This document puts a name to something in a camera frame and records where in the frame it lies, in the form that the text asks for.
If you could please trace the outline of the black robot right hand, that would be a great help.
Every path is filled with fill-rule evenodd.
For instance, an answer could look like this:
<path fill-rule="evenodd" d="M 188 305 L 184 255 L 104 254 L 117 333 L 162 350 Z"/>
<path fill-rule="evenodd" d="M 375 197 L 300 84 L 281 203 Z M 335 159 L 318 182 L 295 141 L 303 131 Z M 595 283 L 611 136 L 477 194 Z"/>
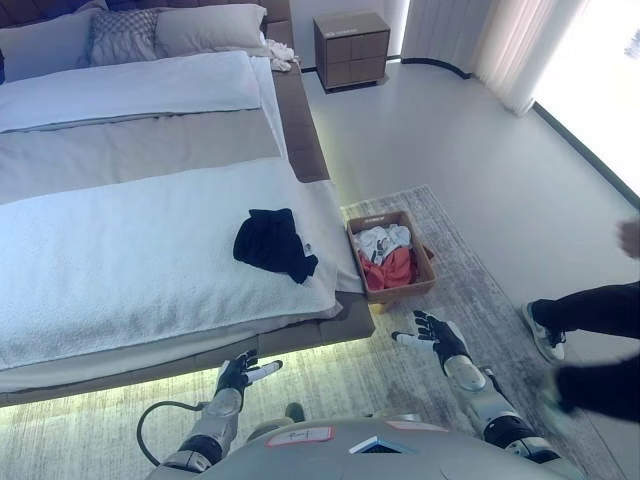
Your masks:
<path fill-rule="evenodd" d="M 431 313 L 421 310 L 414 310 L 413 315 L 418 333 L 414 335 L 394 331 L 391 333 L 391 338 L 395 342 L 420 351 L 433 352 L 442 371 L 445 371 L 445 363 L 450 359 L 455 357 L 471 359 L 464 337 L 453 322 L 439 320 Z"/>

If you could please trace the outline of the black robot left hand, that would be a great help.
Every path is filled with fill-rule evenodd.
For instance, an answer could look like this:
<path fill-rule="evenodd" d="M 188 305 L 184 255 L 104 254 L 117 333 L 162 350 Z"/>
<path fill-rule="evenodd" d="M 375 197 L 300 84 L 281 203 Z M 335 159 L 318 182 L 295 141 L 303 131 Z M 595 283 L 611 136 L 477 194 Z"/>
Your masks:
<path fill-rule="evenodd" d="M 266 378 L 283 367 L 281 360 L 260 366 L 258 352 L 253 349 L 223 363 L 218 375 L 215 394 L 225 389 L 236 390 L 241 396 L 253 383 Z"/>

